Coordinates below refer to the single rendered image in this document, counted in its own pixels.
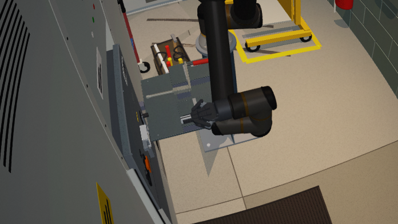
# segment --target caster wheel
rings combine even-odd
[[[304,43],[310,41],[311,39],[312,39],[312,35],[309,36],[308,39],[304,39],[304,37],[300,37],[300,40],[303,41]]]
[[[146,67],[146,70],[145,71],[140,70],[140,72],[141,73],[147,73],[150,70],[150,64],[148,62],[143,62],[143,63],[145,65],[145,67]]]
[[[250,49],[250,47],[248,47],[247,43],[245,43],[245,47],[248,52],[256,52],[260,49],[260,45],[257,45],[257,47],[254,50],[252,50],[252,49]]]

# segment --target beige floor tile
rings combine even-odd
[[[398,139],[398,100],[383,75],[327,1],[309,2],[303,18],[322,49],[236,63],[238,91],[270,86],[278,104],[267,136],[229,147],[243,196]]]
[[[160,150],[176,214],[242,197],[227,148],[209,175],[196,132],[160,140]]]
[[[319,186],[333,223],[396,223],[398,142],[285,185],[245,197],[248,209]]]
[[[218,205],[205,207],[203,209],[179,213],[177,214],[177,220],[178,224],[191,224],[238,213],[243,210],[245,210],[245,205],[243,203],[243,199],[239,198]]]

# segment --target wall tile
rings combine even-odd
[[[391,51],[388,59],[391,61],[391,64],[398,70],[398,44],[396,42],[392,43]]]
[[[368,9],[366,9],[365,12],[364,26],[372,35],[373,39],[375,39],[376,43],[379,44],[382,51],[388,54],[391,47],[392,38]]]
[[[380,9],[382,0],[362,0],[363,4],[375,15],[378,19],[380,16]]]
[[[380,23],[392,38],[398,41],[398,17],[385,3],[383,3],[383,6],[381,7]]]
[[[398,0],[383,0],[383,2],[398,16]]]
[[[372,38],[370,33],[365,29],[365,27],[358,20],[354,13],[352,13],[351,16],[351,24],[349,28],[352,30],[359,42],[362,43],[362,46],[364,46],[369,56],[372,56],[373,47],[375,46],[375,40]]]
[[[351,10],[344,10],[336,6],[336,12],[341,16],[344,22],[349,26],[349,21],[351,18]]]
[[[396,94],[398,89],[398,72],[394,69],[387,56],[381,51],[378,44],[375,46],[373,61],[390,85],[392,91]]]
[[[354,13],[358,17],[359,21],[362,24],[364,24],[365,5],[361,2],[361,0],[354,0],[352,13]]]

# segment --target brown floor mat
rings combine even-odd
[[[332,224],[319,186],[278,201],[196,224]]]

